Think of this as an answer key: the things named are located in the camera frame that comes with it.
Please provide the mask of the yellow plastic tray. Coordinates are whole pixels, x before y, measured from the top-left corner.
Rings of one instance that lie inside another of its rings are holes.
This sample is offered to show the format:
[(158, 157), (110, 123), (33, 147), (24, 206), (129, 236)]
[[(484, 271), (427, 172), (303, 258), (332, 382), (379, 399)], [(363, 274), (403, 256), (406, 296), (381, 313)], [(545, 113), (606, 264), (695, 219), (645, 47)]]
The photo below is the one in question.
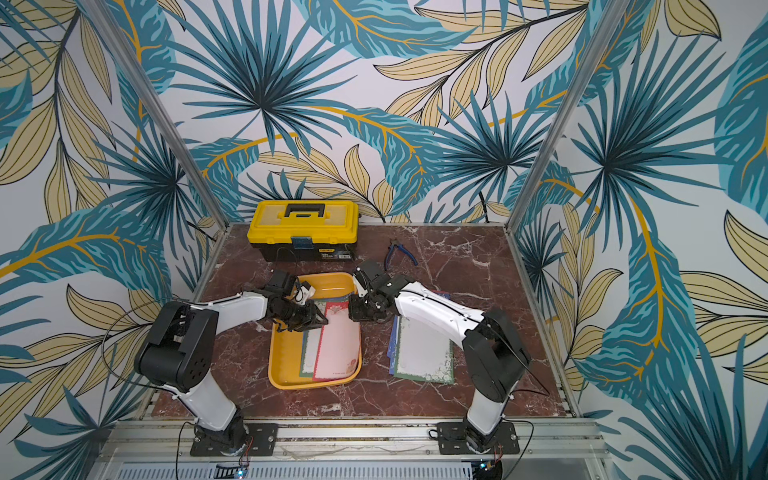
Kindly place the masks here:
[[(336, 272), (303, 275), (300, 279), (316, 289), (312, 298), (320, 303), (323, 313), (328, 301), (347, 300), (349, 302), (349, 297), (357, 293), (353, 277), (348, 273)], [(314, 381), (313, 377), (300, 377), (303, 333), (279, 332), (277, 327), (272, 329), (268, 377), (274, 387), (280, 390), (317, 389), (344, 385), (355, 379), (362, 367), (362, 333), (360, 363), (357, 372), (353, 377), (336, 381)]]

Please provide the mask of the green floral stationery paper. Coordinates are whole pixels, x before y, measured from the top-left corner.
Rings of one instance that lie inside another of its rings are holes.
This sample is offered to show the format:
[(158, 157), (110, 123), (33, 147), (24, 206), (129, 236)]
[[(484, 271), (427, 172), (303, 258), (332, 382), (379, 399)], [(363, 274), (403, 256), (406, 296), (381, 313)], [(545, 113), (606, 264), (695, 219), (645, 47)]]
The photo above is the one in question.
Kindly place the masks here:
[(426, 323), (400, 317), (393, 376), (418, 382), (453, 384), (452, 342)]
[(321, 328), (311, 329), (303, 333), (299, 370), (301, 378), (312, 378), (314, 376), (321, 336)]

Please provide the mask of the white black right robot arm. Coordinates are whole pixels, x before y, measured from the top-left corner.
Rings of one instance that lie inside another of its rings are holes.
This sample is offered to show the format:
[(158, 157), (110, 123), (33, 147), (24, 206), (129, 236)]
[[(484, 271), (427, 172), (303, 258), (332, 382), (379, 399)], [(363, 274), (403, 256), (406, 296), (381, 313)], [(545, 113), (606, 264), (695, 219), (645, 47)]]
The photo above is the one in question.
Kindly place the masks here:
[(455, 303), (407, 275), (391, 276), (367, 260), (353, 273), (357, 293), (349, 299), (355, 322), (384, 321), (391, 315), (424, 324), (459, 346), (474, 387), (471, 405), (457, 430), (440, 423), (440, 440), (461, 441), (485, 454), (500, 447), (504, 411), (519, 381), (529, 372), (531, 356), (514, 323), (498, 307), (487, 311)]

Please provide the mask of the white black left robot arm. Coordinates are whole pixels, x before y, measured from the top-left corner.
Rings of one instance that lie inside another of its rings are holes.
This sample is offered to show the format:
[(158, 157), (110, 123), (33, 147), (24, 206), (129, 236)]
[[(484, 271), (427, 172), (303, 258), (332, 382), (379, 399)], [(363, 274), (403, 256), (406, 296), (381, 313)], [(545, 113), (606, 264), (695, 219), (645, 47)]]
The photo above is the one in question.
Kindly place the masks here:
[(321, 328), (328, 319), (312, 299), (313, 288), (285, 271), (254, 291), (206, 303), (164, 304), (134, 359), (134, 370), (170, 391), (196, 418), (195, 435), (225, 455), (239, 454), (252, 435), (238, 406), (210, 373), (219, 334), (271, 320), (287, 331)]

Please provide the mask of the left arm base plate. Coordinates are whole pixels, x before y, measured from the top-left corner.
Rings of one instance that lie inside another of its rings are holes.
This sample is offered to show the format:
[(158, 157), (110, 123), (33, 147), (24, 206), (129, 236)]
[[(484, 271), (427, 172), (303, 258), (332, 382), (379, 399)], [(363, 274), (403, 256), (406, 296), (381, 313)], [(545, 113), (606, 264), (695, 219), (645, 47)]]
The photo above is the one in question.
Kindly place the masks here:
[(222, 431), (196, 426), (190, 455), (269, 457), (273, 454), (277, 433), (276, 423), (236, 424)]

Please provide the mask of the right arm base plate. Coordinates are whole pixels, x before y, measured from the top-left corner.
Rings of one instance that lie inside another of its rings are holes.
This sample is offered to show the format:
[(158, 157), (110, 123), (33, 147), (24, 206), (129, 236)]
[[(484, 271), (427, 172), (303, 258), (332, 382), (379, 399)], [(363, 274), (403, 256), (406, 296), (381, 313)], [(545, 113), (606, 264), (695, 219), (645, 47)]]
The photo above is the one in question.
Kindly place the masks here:
[(439, 422), (430, 435), (441, 455), (517, 454), (521, 448), (515, 427), (501, 421), (489, 434), (480, 433), (468, 421)]

